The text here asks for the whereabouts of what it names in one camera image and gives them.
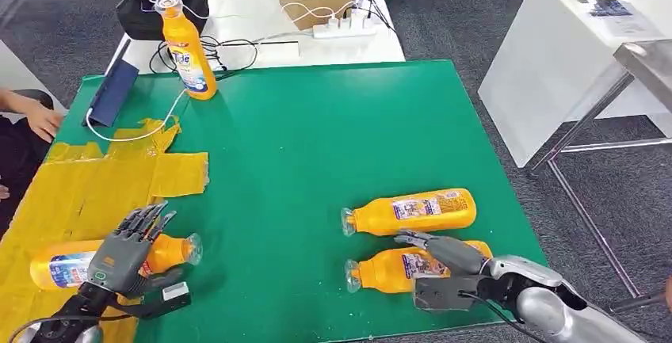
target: green table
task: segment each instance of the green table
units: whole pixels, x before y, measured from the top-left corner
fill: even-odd
[[[79,123],[100,81],[84,81],[59,139],[97,140]],[[162,118],[180,90],[171,74],[138,78],[117,126]],[[141,322],[136,341],[340,341],[497,321],[485,307],[429,314],[408,294],[347,292],[346,259],[397,245],[345,237],[339,210],[381,196],[465,187],[478,215],[450,235],[546,264],[449,61],[243,71],[176,114],[170,151],[207,151],[210,183],[170,201],[167,232],[198,232],[204,258],[187,277],[192,305]]]

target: floor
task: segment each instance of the floor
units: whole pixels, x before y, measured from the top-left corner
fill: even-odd
[[[100,74],[121,29],[119,0],[0,0],[0,39],[63,102],[80,78]],[[549,264],[587,299],[605,307],[628,296],[548,170],[537,179],[514,165],[477,96],[479,84],[522,0],[387,0],[407,59],[452,59],[508,173]],[[644,117],[598,121],[585,141],[659,136]],[[672,274],[672,164],[669,147],[566,155],[559,165],[642,292]],[[652,342],[672,341],[663,305],[619,315]],[[478,327],[376,341],[528,342],[508,326]]]

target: yellow bottle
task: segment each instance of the yellow bottle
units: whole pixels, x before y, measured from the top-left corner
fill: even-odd
[[[483,256],[492,258],[492,252],[486,243],[466,243]],[[375,288],[383,293],[412,292],[413,278],[416,276],[448,277],[450,270],[417,246],[384,250],[359,263],[352,260],[346,262],[346,281],[351,293],[360,288]]]
[[[474,223],[476,203],[467,189],[446,189],[379,198],[362,208],[343,208],[343,233],[368,232],[377,236],[399,230],[438,231]]]
[[[215,95],[215,75],[200,44],[198,30],[182,12],[182,0],[157,0],[155,9],[163,18],[166,38],[182,82],[189,96],[208,100]]]
[[[44,290],[81,285],[87,278],[86,271],[91,258],[102,243],[102,240],[89,240],[50,246],[32,258],[32,281]],[[139,273],[150,276],[185,262],[198,265],[202,256],[203,247],[198,234],[191,234],[188,238],[171,238],[160,234],[152,244]]]

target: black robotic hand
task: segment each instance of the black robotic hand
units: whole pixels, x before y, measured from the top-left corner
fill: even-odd
[[[98,342],[102,336],[102,329],[98,325],[100,321],[131,316],[156,318],[189,305],[191,296],[186,283],[176,284],[182,275],[181,268],[176,266],[162,275],[149,278],[138,273],[147,259],[152,243],[175,215],[175,212],[169,212],[163,217],[159,216],[165,207],[166,202],[150,204],[128,214],[105,238],[91,259],[89,278],[79,287],[77,294],[71,296],[52,317],[40,318],[23,325],[10,341],[22,330],[26,330],[20,338],[22,343]],[[117,301],[118,294],[133,299],[160,288],[164,289],[162,299],[158,302],[122,305]],[[126,314],[102,317],[107,307]]]
[[[155,224],[166,205],[167,202],[150,204],[128,214],[119,227],[105,238],[91,260],[88,281],[129,299],[177,282],[181,276],[178,267],[149,278],[138,274],[154,240],[176,213],[169,212]]]

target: orange bottle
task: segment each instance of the orange bottle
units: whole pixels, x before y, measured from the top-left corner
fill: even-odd
[[[87,278],[89,263],[102,243],[102,240],[89,240],[50,246],[32,258],[32,281],[44,290],[81,285]],[[203,247],[198,234],[191,234],[188,238],[171,238],[167,234],[160,234],[152,244],[139,273],[150,276],[185,262],[198,265],[202,256]]]
[[[157,0],[156,11],[163,18],[163,37],[189,96],[208,100],[217,92],[215,75],[200,44],[198,30],[182,12],[182,0]]]
[[[343,233],[368,232],[377,236],[399,230],[438,231],[474,223],[476,203],[467,189],[445,189],[379,198],[362,208],[341,210]]]
[[[466,243],[483,256],[492,258],[492,252],[486,243]],[[346,262],[346,282],[351,293],[360,288],[375,288],[383,293],[412,292],[413,279],[417,276],[448,277],[450,270],[417,246],[384,250],[359,263],[352,260]]]

